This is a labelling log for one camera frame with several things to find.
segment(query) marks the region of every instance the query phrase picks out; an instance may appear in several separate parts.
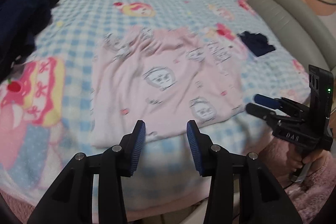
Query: bed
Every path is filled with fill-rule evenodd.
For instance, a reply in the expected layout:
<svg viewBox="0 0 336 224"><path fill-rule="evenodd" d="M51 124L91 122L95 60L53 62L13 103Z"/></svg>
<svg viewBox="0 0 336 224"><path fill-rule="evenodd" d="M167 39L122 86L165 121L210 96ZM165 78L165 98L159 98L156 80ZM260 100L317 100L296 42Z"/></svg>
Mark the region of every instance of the bed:
<svg viewBox="0 0 336 224"><path fill-rule="evenodd" d="M304 102L310 92L305 73L308 64L336 74L336 41L301 0L248 0L253 10L242 9L237 1L60 0L52 11L51 24L36 38L37 50L27 60L23 78L18 79L36 86L42 94L43 83L38 84L36 77L40 70L43 73L50 69L46 81L54 107L43 117L38 116L41 119L34 118L36 113L28 113L33 116L28 122L24 115L27 110L33 111L31 97L20 94L12 99L15 103L6 104L4 100L11 97L5 98L7 93L0 95L0 126L6 129L6 135L5 130L0 131L5 140L0 149L0 189L36 205L74 154L94 155L104 150L88 141L92 129L91 67L97 43L109 32L122 37L134 25L153 29L187 25L191 33L207 39L209 31L218 33L224 25L232 34L246 30L263 33L276 51L258 59L246 51L241 63L244 104L252 102L256 93ZM119 3L151 3L150 9L156 16L130 16L118 8ZM222 3L239 22L218 12ZM1 84L3 92L8 85ZM237 154L259 152L270 141L264 123L245 112L203 127L201 132ZM98 222L97 181L96 177L94 223ZM195 170L186 136L182 134L146 143L137 171L132 178L123 178L122 184L131 221L185 208L206 198L210 181Z"/></svg>

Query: gray headboard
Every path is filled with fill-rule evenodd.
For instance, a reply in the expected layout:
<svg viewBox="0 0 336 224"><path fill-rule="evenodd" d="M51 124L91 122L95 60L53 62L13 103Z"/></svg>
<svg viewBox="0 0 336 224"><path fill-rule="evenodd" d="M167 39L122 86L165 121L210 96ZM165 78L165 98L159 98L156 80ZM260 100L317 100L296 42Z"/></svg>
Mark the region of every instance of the gray headboard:
<svg viewBox="0 0 336 224"><path fill-rule="evenodd" d="M336 40L301 0L248 0L281 44L308 70L308 64L336 75Z"/></svg>

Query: dark clothing pile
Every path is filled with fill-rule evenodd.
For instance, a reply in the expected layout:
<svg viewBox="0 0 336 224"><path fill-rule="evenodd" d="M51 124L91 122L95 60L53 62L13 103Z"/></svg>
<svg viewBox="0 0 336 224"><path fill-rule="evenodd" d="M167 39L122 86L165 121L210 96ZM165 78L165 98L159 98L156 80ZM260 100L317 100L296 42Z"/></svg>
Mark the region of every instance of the dark clothing pile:
<svg viewBox="0 0 336 224"><path fill-rule="evenodd" d="M245 31L238 34L238 36L255 56L259 57L276 50L273 45L268 44L267 37L261 33L250 33Z"/></svg>
<svg viewBox="0 0 336 224"><path fill-rule="evenodd" d="M34 51L34 36L48 25L58 1L0 0L0 82Z"/></svg>

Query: metal screw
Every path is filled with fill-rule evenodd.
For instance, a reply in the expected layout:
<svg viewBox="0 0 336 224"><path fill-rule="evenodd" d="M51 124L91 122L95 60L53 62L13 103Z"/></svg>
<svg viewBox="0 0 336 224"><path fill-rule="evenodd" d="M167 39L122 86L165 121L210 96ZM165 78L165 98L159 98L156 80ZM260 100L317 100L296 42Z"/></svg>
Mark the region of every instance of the metal screw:
<svg viewBox="0 0 336 224"><path fill-rule="evenodd" d="M118 144L115 145L115 146L112 146L112 151L113 152L119 152L121 149L122 149L122 147Z"/></svg>
<svg viewBox="0 0 336 224"><path fill-rule="evenodd" d="M84 158L85 154L84 153L77 153L75 155L76 160L82 160Z"/></svg>
<svg viewBox="0 0 336 224"><path fill-rule="evenodd" d="M256 152L250 152L249 157L253 160L256 160L258 158L258 154Z"/></svg>
<svg viewBox="0 0 336 224"><path fill-rule="evenodd" d="M213 144L213 145L211 145L211 150L215 151L215 152L218 152L219 150L221 150L221 147L217 144Z"/></svg>

